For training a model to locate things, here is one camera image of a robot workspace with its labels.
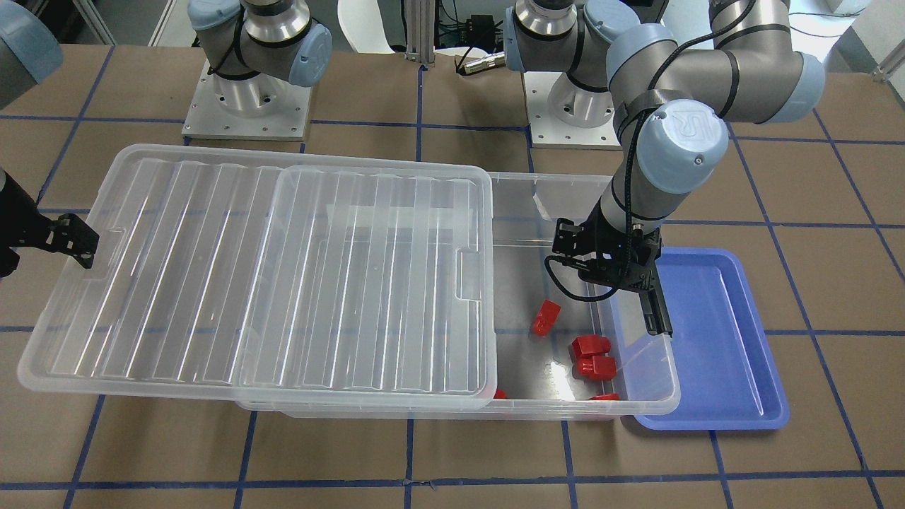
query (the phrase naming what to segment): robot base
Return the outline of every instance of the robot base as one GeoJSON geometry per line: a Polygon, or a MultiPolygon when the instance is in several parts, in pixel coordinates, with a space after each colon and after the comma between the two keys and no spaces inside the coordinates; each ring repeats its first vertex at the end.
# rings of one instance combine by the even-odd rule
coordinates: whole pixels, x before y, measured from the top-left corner
{"type": "Polygon", "coordinates": [[[548,97],[562,72],[525,72],[525,104],[531,123],[531,144],[548,149],[619,150],[613,116],[597,128],[566,124],[550,111],[548,97]]]}
{"type": "Polygon", "coordinates": [[[198,139],[264,139],[303,141],[311,103],[311,89],[284,83],[281,96],[267,115],[240,117],[219,104],[214,80],[205,62],[186,114],[182,134],[198,139]]]}

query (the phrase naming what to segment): transparent bin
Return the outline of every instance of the transparent bin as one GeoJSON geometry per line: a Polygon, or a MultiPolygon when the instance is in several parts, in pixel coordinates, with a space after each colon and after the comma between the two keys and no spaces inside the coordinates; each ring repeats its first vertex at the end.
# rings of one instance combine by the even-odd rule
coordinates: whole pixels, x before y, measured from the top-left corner
{"type": "Polygon", "coordinates": [[[669,338],[644,332],[637,297],[567,302],[543,274],[556,218],[584,216],[607,180],[127,148],[88,217],[95,267],[67,262],[20,381],[298,417],[667,413],[669,338]],[[544,298],[564,309],[541,339],[528,327],[544,298]],[[590,331],[613,340],[606,387],[570,372],[568,344],[590,331]],[[498,385],[511,399],[491,399],[498,385]],[[586,400],[602,391],[623,400],[586,400]]]}

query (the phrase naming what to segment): blue plastic tray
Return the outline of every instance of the blue plastic tray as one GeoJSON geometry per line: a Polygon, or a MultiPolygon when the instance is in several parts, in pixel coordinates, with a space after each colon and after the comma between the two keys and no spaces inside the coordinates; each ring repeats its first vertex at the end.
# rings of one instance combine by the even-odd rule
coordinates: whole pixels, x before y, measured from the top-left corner
{"type": "Polygon", "coordinates": [[[773,354],[741,262],[722,249],[664,248],[657,261],[672,319],[681,401],[650,429],[778,429],[789,420],[773,354]]]}

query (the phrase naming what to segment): clear plastic lid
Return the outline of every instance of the clear plastic lid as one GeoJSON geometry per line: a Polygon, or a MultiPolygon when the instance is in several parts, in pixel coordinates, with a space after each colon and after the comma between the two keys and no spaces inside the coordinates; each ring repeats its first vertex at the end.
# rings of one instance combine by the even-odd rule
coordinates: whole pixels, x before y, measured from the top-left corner
{"type": "Polygon", "coordinates": [[[19,366],[29,388],[394,409],[496,389],[479,168],[133,146],[19,366]]]}

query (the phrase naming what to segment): red block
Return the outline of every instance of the red block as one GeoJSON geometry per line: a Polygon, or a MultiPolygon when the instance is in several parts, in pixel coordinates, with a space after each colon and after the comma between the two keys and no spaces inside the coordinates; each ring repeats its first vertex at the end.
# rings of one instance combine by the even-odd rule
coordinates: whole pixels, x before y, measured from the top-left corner
{"type": "Polygon", "coordinates": [[[553,324],[556,323],[561,309],[562,308],[557,303],[544,301],[540,306],[538,316],[534,318],[534,323],[531,325],[531,331],[540,337],[550,334],[550,329],[553,329],[553,324]]]}
{"type": "Polygon", "coordinates": [[[598,394],[591,398],[592,401],[618,401],[619,393],[614,392],[613,394],[598,394]]]}
{"type": "Polygon", "coordinates": [[[616,359],[595,355],[578,360],[578,372],[591,380],[609,381],[616,376],[616,359]]]}
{"type": "Polygon", "coordinates": [[[610,341],[596,334],[578,336],[572,341],[572,351],[576,359],[586,359],[595,355],[603,355],[610,351],[610,341]]]}

